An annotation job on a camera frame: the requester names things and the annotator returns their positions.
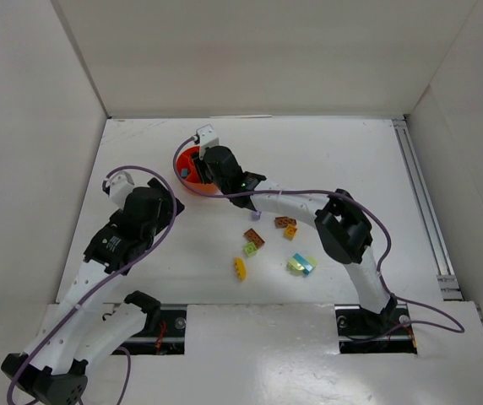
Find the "orange square lego brick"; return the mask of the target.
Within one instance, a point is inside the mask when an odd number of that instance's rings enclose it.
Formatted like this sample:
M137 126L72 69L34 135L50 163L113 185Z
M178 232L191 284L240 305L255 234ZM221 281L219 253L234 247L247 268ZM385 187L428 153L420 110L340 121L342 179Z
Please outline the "orange square lego brick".
M292 224L288 224L284 231L284 237L293 240L297 233L297 227Z

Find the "yellow curved lego brick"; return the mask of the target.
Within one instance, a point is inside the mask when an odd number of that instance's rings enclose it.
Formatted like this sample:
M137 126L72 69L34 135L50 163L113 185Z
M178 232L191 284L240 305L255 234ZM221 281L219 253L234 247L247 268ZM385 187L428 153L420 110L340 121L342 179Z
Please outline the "yellow curved lego brick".
M247 268L245 262L240 257L234 259L234 268L238 279L244 281L247 278Z

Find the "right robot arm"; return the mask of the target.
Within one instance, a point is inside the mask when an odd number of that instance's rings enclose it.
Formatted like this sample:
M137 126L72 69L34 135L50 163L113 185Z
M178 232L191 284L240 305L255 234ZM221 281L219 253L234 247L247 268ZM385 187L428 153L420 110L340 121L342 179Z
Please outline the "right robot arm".
M264 175L244 171L225 146L194 152L191 160L199 179L215 184L233 205L312 226L326 254L344 265L366 313L385 318L395 309L397 300L381 280L382 261L372 252L372 221L347 191L281 190Z

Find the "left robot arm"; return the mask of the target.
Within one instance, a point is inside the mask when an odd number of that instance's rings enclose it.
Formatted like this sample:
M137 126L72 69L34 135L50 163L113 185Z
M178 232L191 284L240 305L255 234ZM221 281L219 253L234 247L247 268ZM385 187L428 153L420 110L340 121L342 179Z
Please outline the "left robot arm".
M116 312L99 326L94 324L106 298L165 239L184 206L158 174L146 185L135 186L120 170L104 180L103 190L117 210L84 250L77 276L52 322L25 349L2 362L1 370L10 379L8 403L20 389L33 403L79 404L90 370L128 338L155 329L160 321L160 302L134 291Z

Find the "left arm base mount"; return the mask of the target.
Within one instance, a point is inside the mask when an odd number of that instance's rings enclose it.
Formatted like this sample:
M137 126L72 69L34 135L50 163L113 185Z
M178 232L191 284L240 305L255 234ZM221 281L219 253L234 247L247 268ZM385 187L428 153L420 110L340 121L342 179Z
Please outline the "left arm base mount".
M161 304L141 291L127 295L122 303L136 305L146 315L144 328L121 344L131 355L185 353L186 305Z

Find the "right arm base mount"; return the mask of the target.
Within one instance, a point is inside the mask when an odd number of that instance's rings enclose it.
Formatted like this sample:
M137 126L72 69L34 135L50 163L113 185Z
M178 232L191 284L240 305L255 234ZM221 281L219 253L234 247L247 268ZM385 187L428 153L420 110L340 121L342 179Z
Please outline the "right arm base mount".
M334 311L342 354L417 354L411 327L400 327L383 335L401 321L410 319L405 305L399 305L384 323L366 314L358 305L340 305Z

